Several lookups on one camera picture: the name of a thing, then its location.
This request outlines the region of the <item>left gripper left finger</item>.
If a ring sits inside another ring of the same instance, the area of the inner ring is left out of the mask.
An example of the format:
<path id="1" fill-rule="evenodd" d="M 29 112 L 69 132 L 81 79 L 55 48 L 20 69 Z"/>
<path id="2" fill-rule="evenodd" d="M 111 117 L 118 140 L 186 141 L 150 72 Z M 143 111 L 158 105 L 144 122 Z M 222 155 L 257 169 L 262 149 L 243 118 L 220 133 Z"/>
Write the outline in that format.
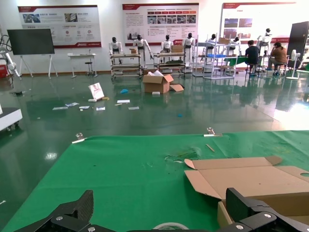
<path id="1" fill-rule="evenodd" d="M 19 232 L 105 232 L 106 228 L 93 225 L 94 194 L 86 190 L 79 199 L 62 203 L 47 217 L 18 229 Z"/>

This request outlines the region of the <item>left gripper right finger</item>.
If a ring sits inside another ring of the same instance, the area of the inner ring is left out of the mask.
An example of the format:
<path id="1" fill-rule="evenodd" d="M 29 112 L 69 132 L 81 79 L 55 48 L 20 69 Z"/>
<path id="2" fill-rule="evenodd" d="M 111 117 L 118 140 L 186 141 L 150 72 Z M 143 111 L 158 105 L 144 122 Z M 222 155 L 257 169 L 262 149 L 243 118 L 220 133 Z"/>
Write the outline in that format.
<path id="1" fill-rule="evenodd" d="M 236 189 L 226 190 L 226 209 L 234 222 L 219 232 L 307 232 L 309 226 L 281 215 L 261 200 L 242 196 Z"/>

